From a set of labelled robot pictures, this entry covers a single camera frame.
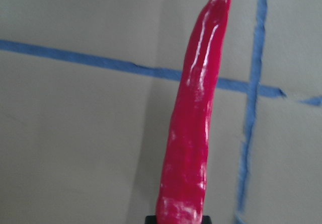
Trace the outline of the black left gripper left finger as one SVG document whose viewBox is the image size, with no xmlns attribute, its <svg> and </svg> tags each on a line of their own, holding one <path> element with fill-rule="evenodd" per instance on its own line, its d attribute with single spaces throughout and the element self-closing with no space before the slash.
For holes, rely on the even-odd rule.
<svg viewBox="0 0 322 224">
<path fill-rule="evenodd" d="M 145 224 L 156 224 L 156 216 L 148 215 L 145 217 Z"/>
</svg>

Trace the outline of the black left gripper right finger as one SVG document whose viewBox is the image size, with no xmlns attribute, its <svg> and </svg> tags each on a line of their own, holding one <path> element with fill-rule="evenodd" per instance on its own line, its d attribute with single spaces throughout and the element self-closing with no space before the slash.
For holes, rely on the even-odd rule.
<svg viewBox="0 0 322 224">
<path fill-rule="evenodd" d="M 208 215 L 202 216 L 202 224 L 212 224 L 211 217 Z"/>
</svg>

